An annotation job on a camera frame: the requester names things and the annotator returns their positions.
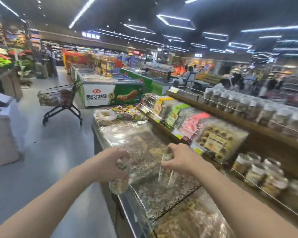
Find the hand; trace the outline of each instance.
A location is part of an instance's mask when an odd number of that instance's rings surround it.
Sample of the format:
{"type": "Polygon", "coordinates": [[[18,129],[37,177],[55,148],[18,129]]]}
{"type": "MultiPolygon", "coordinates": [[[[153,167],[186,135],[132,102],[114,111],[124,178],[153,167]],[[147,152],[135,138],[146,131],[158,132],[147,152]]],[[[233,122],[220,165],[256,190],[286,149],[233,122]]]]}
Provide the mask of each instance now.
{"type": "Polygon", "coordinates": [[[193,175],[196,167],[200,167],[207,161],[185,144],[169,144],[168,152],[174,154],[174,159],[161,163],[162,168],[174,170],[178,173],[193,175]]]}
{"type": "Polygon", "coordinates": [[[126,180],[129,178],[129,174],[127,170],[121,170],[117,167],[119,158],[129,158],[129,153],[119,148],[107,148],[85,161],[81,166],[91,182],[126,180]]]}

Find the gray floor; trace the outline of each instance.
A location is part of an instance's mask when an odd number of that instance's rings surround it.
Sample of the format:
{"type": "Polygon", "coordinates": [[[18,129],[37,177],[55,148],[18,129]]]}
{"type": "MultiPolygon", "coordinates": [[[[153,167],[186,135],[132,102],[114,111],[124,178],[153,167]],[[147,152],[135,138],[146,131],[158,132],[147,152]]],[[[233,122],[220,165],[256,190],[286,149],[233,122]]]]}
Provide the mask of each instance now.
{"type": "MultiPolygon", "coordinates": [[[[58,72],[58,79],[32,79],[33,86],[23,90],[19,110],[27,123],[24,157],[0,167],[0,224],[94,154],[93,110],[83,109],[78,95],[75,104],[82,112],[82,127],[68,110],[52,117],[46,127],[42,125],[43,115],[51,107],[40,107],[36,94],[45,88],[68,84],[64,68],[58,68],[58,72]]],[[[52,237],[116,237],[98,183],[75,201],[52,237]]]]}

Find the red logo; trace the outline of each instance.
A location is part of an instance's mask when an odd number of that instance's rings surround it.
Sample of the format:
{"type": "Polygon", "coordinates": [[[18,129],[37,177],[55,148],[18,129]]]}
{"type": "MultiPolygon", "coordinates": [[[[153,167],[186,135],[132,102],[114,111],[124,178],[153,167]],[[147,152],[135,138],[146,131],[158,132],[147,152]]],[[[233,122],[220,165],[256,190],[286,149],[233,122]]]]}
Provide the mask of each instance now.
{"type": "Polygon", "coordinates": [[[101,93],[101,91],[100,91],[100,89],[94,89],[93,93],[98,94],[98,93],[101,93]]]}

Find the sausage image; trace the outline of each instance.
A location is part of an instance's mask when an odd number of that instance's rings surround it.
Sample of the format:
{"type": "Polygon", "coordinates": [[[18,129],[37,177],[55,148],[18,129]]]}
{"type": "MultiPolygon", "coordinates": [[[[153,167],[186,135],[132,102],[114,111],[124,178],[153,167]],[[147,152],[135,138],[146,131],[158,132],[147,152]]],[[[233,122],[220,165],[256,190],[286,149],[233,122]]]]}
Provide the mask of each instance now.
{"type": "Polygon", "coordinates": [[[128,100],[133,99],[137,94],[138,94],[138,91],[134,90],[131,93],[126,94],[126,95],[118,95],[117,99],[126,102],[128,100]]]}

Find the shopping cart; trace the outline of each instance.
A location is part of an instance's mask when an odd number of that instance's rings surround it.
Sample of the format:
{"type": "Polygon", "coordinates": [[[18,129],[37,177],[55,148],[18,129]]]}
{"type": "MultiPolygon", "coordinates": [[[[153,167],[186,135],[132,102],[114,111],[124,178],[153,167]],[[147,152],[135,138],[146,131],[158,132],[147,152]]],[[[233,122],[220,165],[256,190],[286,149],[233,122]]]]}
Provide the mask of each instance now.
{"type": "Polygon", "coordinates": [[[55,107],[51,109],[51,111],[44,114],[44,118],[42,122],[44,126],[46,125],[50,117],[58,114],[59,112],[62,112],[65,109],[68,109],[76,117],[78,117],[80,120],[80,125],[82,125],[83,119],[81,118],[81,112],[79,111],[78,108],[76,108],[73,105],[73,100],[77,89],[78,89],[78,86],[76,83],[74,83],[74,84],[59,86],[55,88],[48,88],[44,93],[42,91],[39,91],[39,93],[37,94],[37,97],[39,98],[40,106],[55,107]]]}

